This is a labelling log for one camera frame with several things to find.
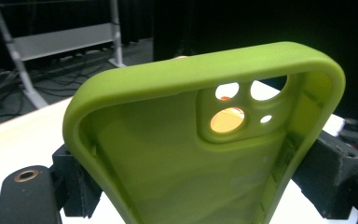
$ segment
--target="metal leg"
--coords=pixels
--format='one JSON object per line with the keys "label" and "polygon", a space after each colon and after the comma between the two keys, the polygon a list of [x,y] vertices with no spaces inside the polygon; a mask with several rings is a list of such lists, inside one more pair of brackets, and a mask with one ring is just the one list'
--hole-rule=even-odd
{"label": "metal leg", "polygon": [[123,54],[121,51],[121,33],[120,33],[120,23],[118,19],[118,4],[117,0],[112,0],[110,2],[111,17],[112,17],[112,39],[115,47],[115,57],[109,59],[110,62],[115,67],[125,67],[123,63]]}
{"label": "metal leg", "polygon": [[32,81],[28,75],[27,70],[25,69],[24,63],[21,60],[21,56],[19,52],[16,50],[16,47],[13,44],[13,38],[10,35],[10,32],[7,29],[7,25],[5,20],[0,12],[0,31],[5,40],[7,50],[10,53],[10,57],[16,65],[17,69],[20,73],[20,78],[22,84],[24,85],[24,94],[28,97],[28,99],[33,103],[33,105],[40,109],[48,105],[48,103],[42,98],[42,96],[34,89]]}

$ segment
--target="metal stand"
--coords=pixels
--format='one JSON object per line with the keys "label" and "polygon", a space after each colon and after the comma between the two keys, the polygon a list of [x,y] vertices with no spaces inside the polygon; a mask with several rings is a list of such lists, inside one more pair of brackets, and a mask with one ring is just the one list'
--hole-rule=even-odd
{"label": "metal stand", "polygon": [[[61,1],[50,1],[43,2],[43,4],[60,2]],[[2,6],[17,6],[26,4],[28,3],[8,3],[3,4]],[[109,23],[51,32],[42,35],[29,35],[15,38],[11,36],[9,30],[7,29],[7,24],[0,11],[0,31],[7,46],[7,50],[9,51],[13,63],[20,72],[21,82],[24,86],[24,94],[36,108],[40,109],[45,107],[48,103],[34,89],[33,83],[25,68],[24,61],[113,41],[115,47],[115,58],[110,59],[109,62],[116,67],[125,66],[122,60],[117,0],[111,0],[110,7],[112,21]]]}

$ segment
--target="white table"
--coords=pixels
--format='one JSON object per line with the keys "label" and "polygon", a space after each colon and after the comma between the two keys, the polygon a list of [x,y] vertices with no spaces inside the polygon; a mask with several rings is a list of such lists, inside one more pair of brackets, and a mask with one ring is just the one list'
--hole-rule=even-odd
{"label": "white table", "polygon": [[[273,94],[273,89],[265,89]],[[28,115],[0,124],[0,186],[2,181],[20,168],[31,165],[51,166],[52,153],[62,144],[62,119],[70,99],[47,106]],[[332,115],[324,130],[337,135],[343,119]],[[323,219],[313,205],[304,197],[299,187],[291,181],[283,194],[271,224],[282,223],[355,223],[356,211],[352,219],[330,221]],[[122,223],[115,207],[103,194],[92,219],[66,217],[62,212],[62,221],[67,223]]]}

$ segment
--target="circular hole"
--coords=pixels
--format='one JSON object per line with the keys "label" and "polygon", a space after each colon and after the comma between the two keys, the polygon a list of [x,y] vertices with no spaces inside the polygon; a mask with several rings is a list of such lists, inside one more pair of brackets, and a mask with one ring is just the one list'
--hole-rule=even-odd
{"label": "circular hole", "polygon": [[20,174],[16,175],[14,177],[14,180],[16,182],[25,182],[30,179],[34,179],[38,174],[39,174],[39,172],[37,170],[28,170],[28,171],[24,171],[24,172],[21,172]]}
{"label": "circular hole", "polygon": [[245,119],[245,113],[231,107],[216,113],[211,119],[211,128],[217,133],[227,133],[238,128]]}
{"label": "circular hole", "polygon": [[251,87],[251,95],[255,100],[265,101],[278,95],[286,83],[286,77],[274,77],[254,81]]}
{"label": "circular hole", "polygon": [[214,95],[218,100],[229,100],[233,98],[240,90],[240,85],[237,82],[220,85],[217,87]]}
{"label": "circular hole", "polygon": [[272,119],[272,116],[271,116],[271,115],[266,115],[266,116],[264,116],[264,117],[260,120],[260,123],[267,123],[267,122],[269,122],[271,119]]}

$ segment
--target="floor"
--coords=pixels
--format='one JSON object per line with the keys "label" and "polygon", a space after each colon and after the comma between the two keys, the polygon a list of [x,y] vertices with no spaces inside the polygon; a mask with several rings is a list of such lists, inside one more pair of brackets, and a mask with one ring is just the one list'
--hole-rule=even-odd
{"label": "floor", "polygon": [[[142,39],[122,48],[123,63],[127,66],[152,62],[152,39]],[[75,94],[80,85],[90,77],[108,69],[115,69],[107,60],[113,57],[111,48],[88,50],[75,57],[66,56],[53,60],[48,66],[29,71],[35,89],[48,104],[57,103]],[[13,71],[3,81],[19,81]],[[21,86],[0,93],[0,123],[26,115],[36,108],[25,97]]]}

